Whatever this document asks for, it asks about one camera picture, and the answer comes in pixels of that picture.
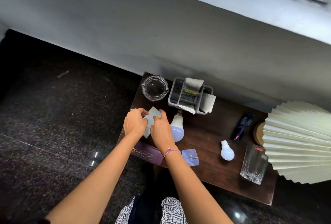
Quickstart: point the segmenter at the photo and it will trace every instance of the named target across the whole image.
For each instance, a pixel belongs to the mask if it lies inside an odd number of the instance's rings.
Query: speckled floor
[[[0,222],[22,223],[43,217],[114,148],[141,77],[9,31],[0,79]],[[101,223],[143,192],[143,163],[129,158]],[[271,207],[206,187],[235,223],[330,223],[330,182],[280,177]]]

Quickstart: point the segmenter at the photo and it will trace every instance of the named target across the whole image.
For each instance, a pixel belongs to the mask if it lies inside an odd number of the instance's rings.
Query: person's left hand
[[[148,119],[143,119],[148,112],[143,109],[132,109],[124,119],[124,132],[126,136],[132,136],[138,141],[146,131]]]

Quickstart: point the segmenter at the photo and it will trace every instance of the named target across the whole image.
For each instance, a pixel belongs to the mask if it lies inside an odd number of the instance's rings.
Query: small light bulb
[[[234,151],[230,148],[229,144],[226,140],[221,141],[222,151],[221,156],[225,160],[233,160],[234,159]]]
[[[172,137],[175,142],[180,141],[184,137],[182,113],[182,110],[178,110],[170,124]]]

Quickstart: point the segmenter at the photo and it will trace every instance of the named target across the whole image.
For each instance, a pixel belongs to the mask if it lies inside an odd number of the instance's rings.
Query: gray plastic basket
[[[213,94],[211,86],[202,85],[199,91],[194,88],[185,86],[185,78],[176,77],[173,81],[168,105],[181,109],[178,105],[194,105],[196,114],[207,114],[200,109],[201,97],[203,93]]]

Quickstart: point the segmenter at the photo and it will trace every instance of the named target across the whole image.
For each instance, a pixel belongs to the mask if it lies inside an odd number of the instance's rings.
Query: braided bracelet
[[[178,149],[168,148],[167,151],[166,151],[166,153],[163,155],[163,159],[165,159],[166,155],[167,155],[168,153],[170,153],[171,151],[178,151],[178,152],[180,152]]]

